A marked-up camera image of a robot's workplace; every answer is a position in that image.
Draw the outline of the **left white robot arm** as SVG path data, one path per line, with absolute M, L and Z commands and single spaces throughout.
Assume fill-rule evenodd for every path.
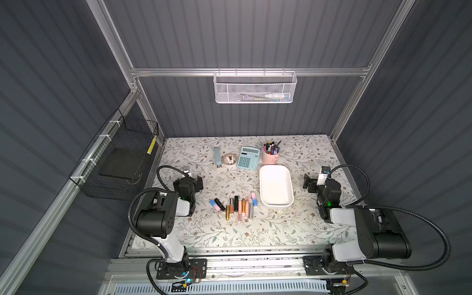
M 163 263 L 186 265 L 186 248 L 172 234 L 176 217 L 191 216 L 195 194 L 204 188 L 203 179 L 184 177 L 174 182 L 175 190 L 147 188 L 130 204 L 127 219 L 132 232 L 162 252 Z

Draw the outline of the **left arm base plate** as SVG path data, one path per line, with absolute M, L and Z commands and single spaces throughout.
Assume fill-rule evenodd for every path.
M 157 280 L 204 279 L 207 276 L 207 259 L 190 259 L 180 263 L 161 263 L 157 267 Z

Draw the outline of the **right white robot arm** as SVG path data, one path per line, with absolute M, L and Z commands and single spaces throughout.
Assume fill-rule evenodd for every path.
M 318 178 L 305 174 L 302 187 L 317 196 L 323 221 L 357 230 L 355 240 L 333 244 L 323 251 L 319 265 L 325 273 L 336 274 L 344 263 L 357 260 L 410 258 L 410 243 L 392 210 L 341 207 L 341 185 L 327 174 Z

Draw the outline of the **orange lip gloss silver cap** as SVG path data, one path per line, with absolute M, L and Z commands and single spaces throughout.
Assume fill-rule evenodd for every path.
M 235 212 L 235 200 L 233 197 L 231 197 L 229 201 L 229 212 L 230 214 L 233 214 Z

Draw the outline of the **black lipstick tube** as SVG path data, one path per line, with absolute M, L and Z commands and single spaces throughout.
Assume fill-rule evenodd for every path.
M 221 211 L 226 210 L 226 207 L 221 203 L 221 201 L 218 198 L 215 198 L 214 201 L 215 201 L 216 205 L 219 206 Z

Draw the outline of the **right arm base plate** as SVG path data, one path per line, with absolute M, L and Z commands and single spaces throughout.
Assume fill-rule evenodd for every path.
M 322 256 L 304 256 L 302 258 L 306 275 L 349 275 L 345 270 L 345 264 L 332 261 Z

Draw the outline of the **black slim lipstick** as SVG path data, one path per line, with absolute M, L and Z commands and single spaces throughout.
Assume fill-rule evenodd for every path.
M 235 211 L 235 212 L 239 212 L 239 200 L 240 200 L 240 199 L 239 199 L 239 196 L 236 195 L 236 196 L 234 197 L 234 211 Z

